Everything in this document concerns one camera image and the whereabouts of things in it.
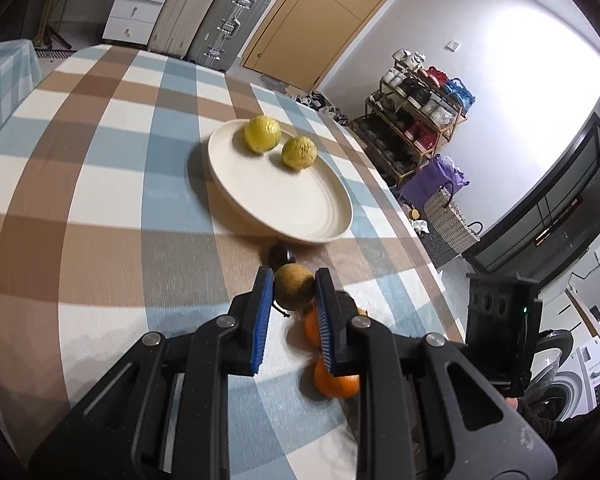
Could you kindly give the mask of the person right hand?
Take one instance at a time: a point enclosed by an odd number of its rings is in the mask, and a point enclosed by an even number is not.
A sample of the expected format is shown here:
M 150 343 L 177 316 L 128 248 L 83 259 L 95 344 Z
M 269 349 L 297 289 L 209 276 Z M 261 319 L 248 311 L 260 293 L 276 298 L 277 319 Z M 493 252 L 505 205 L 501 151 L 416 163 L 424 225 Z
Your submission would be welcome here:
M 505 401 L 513 410 L 516 410 L 517 412 L 521 410 L 521 404 L 518 398 L 506 398 Z

